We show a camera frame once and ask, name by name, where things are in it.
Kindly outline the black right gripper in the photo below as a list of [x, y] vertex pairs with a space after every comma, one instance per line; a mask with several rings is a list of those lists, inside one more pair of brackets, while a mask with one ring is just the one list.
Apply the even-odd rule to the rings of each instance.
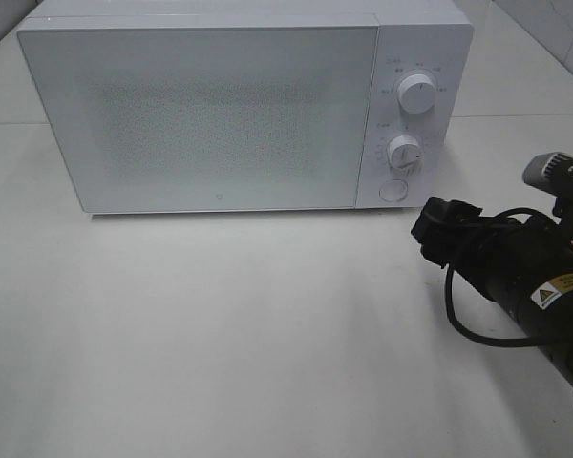
[[485, 262], [504, 270], [523, 270], [521, 248], [509, 238], [520, 231], [514, 216], [521, 209], [506, 210], [503, 217], [484, 217], [481, 212], [464, 201], [429, 198], [411, 230], [423, 258], [445, 267], [462, 249], [457, 264], [470, 270], [480, 269]]

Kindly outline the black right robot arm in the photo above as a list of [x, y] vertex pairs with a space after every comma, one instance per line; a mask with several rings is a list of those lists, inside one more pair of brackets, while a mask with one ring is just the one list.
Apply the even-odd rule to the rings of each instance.
[[[550, 217], [524, 207], [485, 217], [466, 202], [431, 197], [412, 235], [423, 258], [446, 271], [446, 315], [458, 333], [491, 347], [537, 347], [573, 385], [573, 245]], [[499, 305], [523, 337], [469, 329], [456, 315], [455, 275]]]

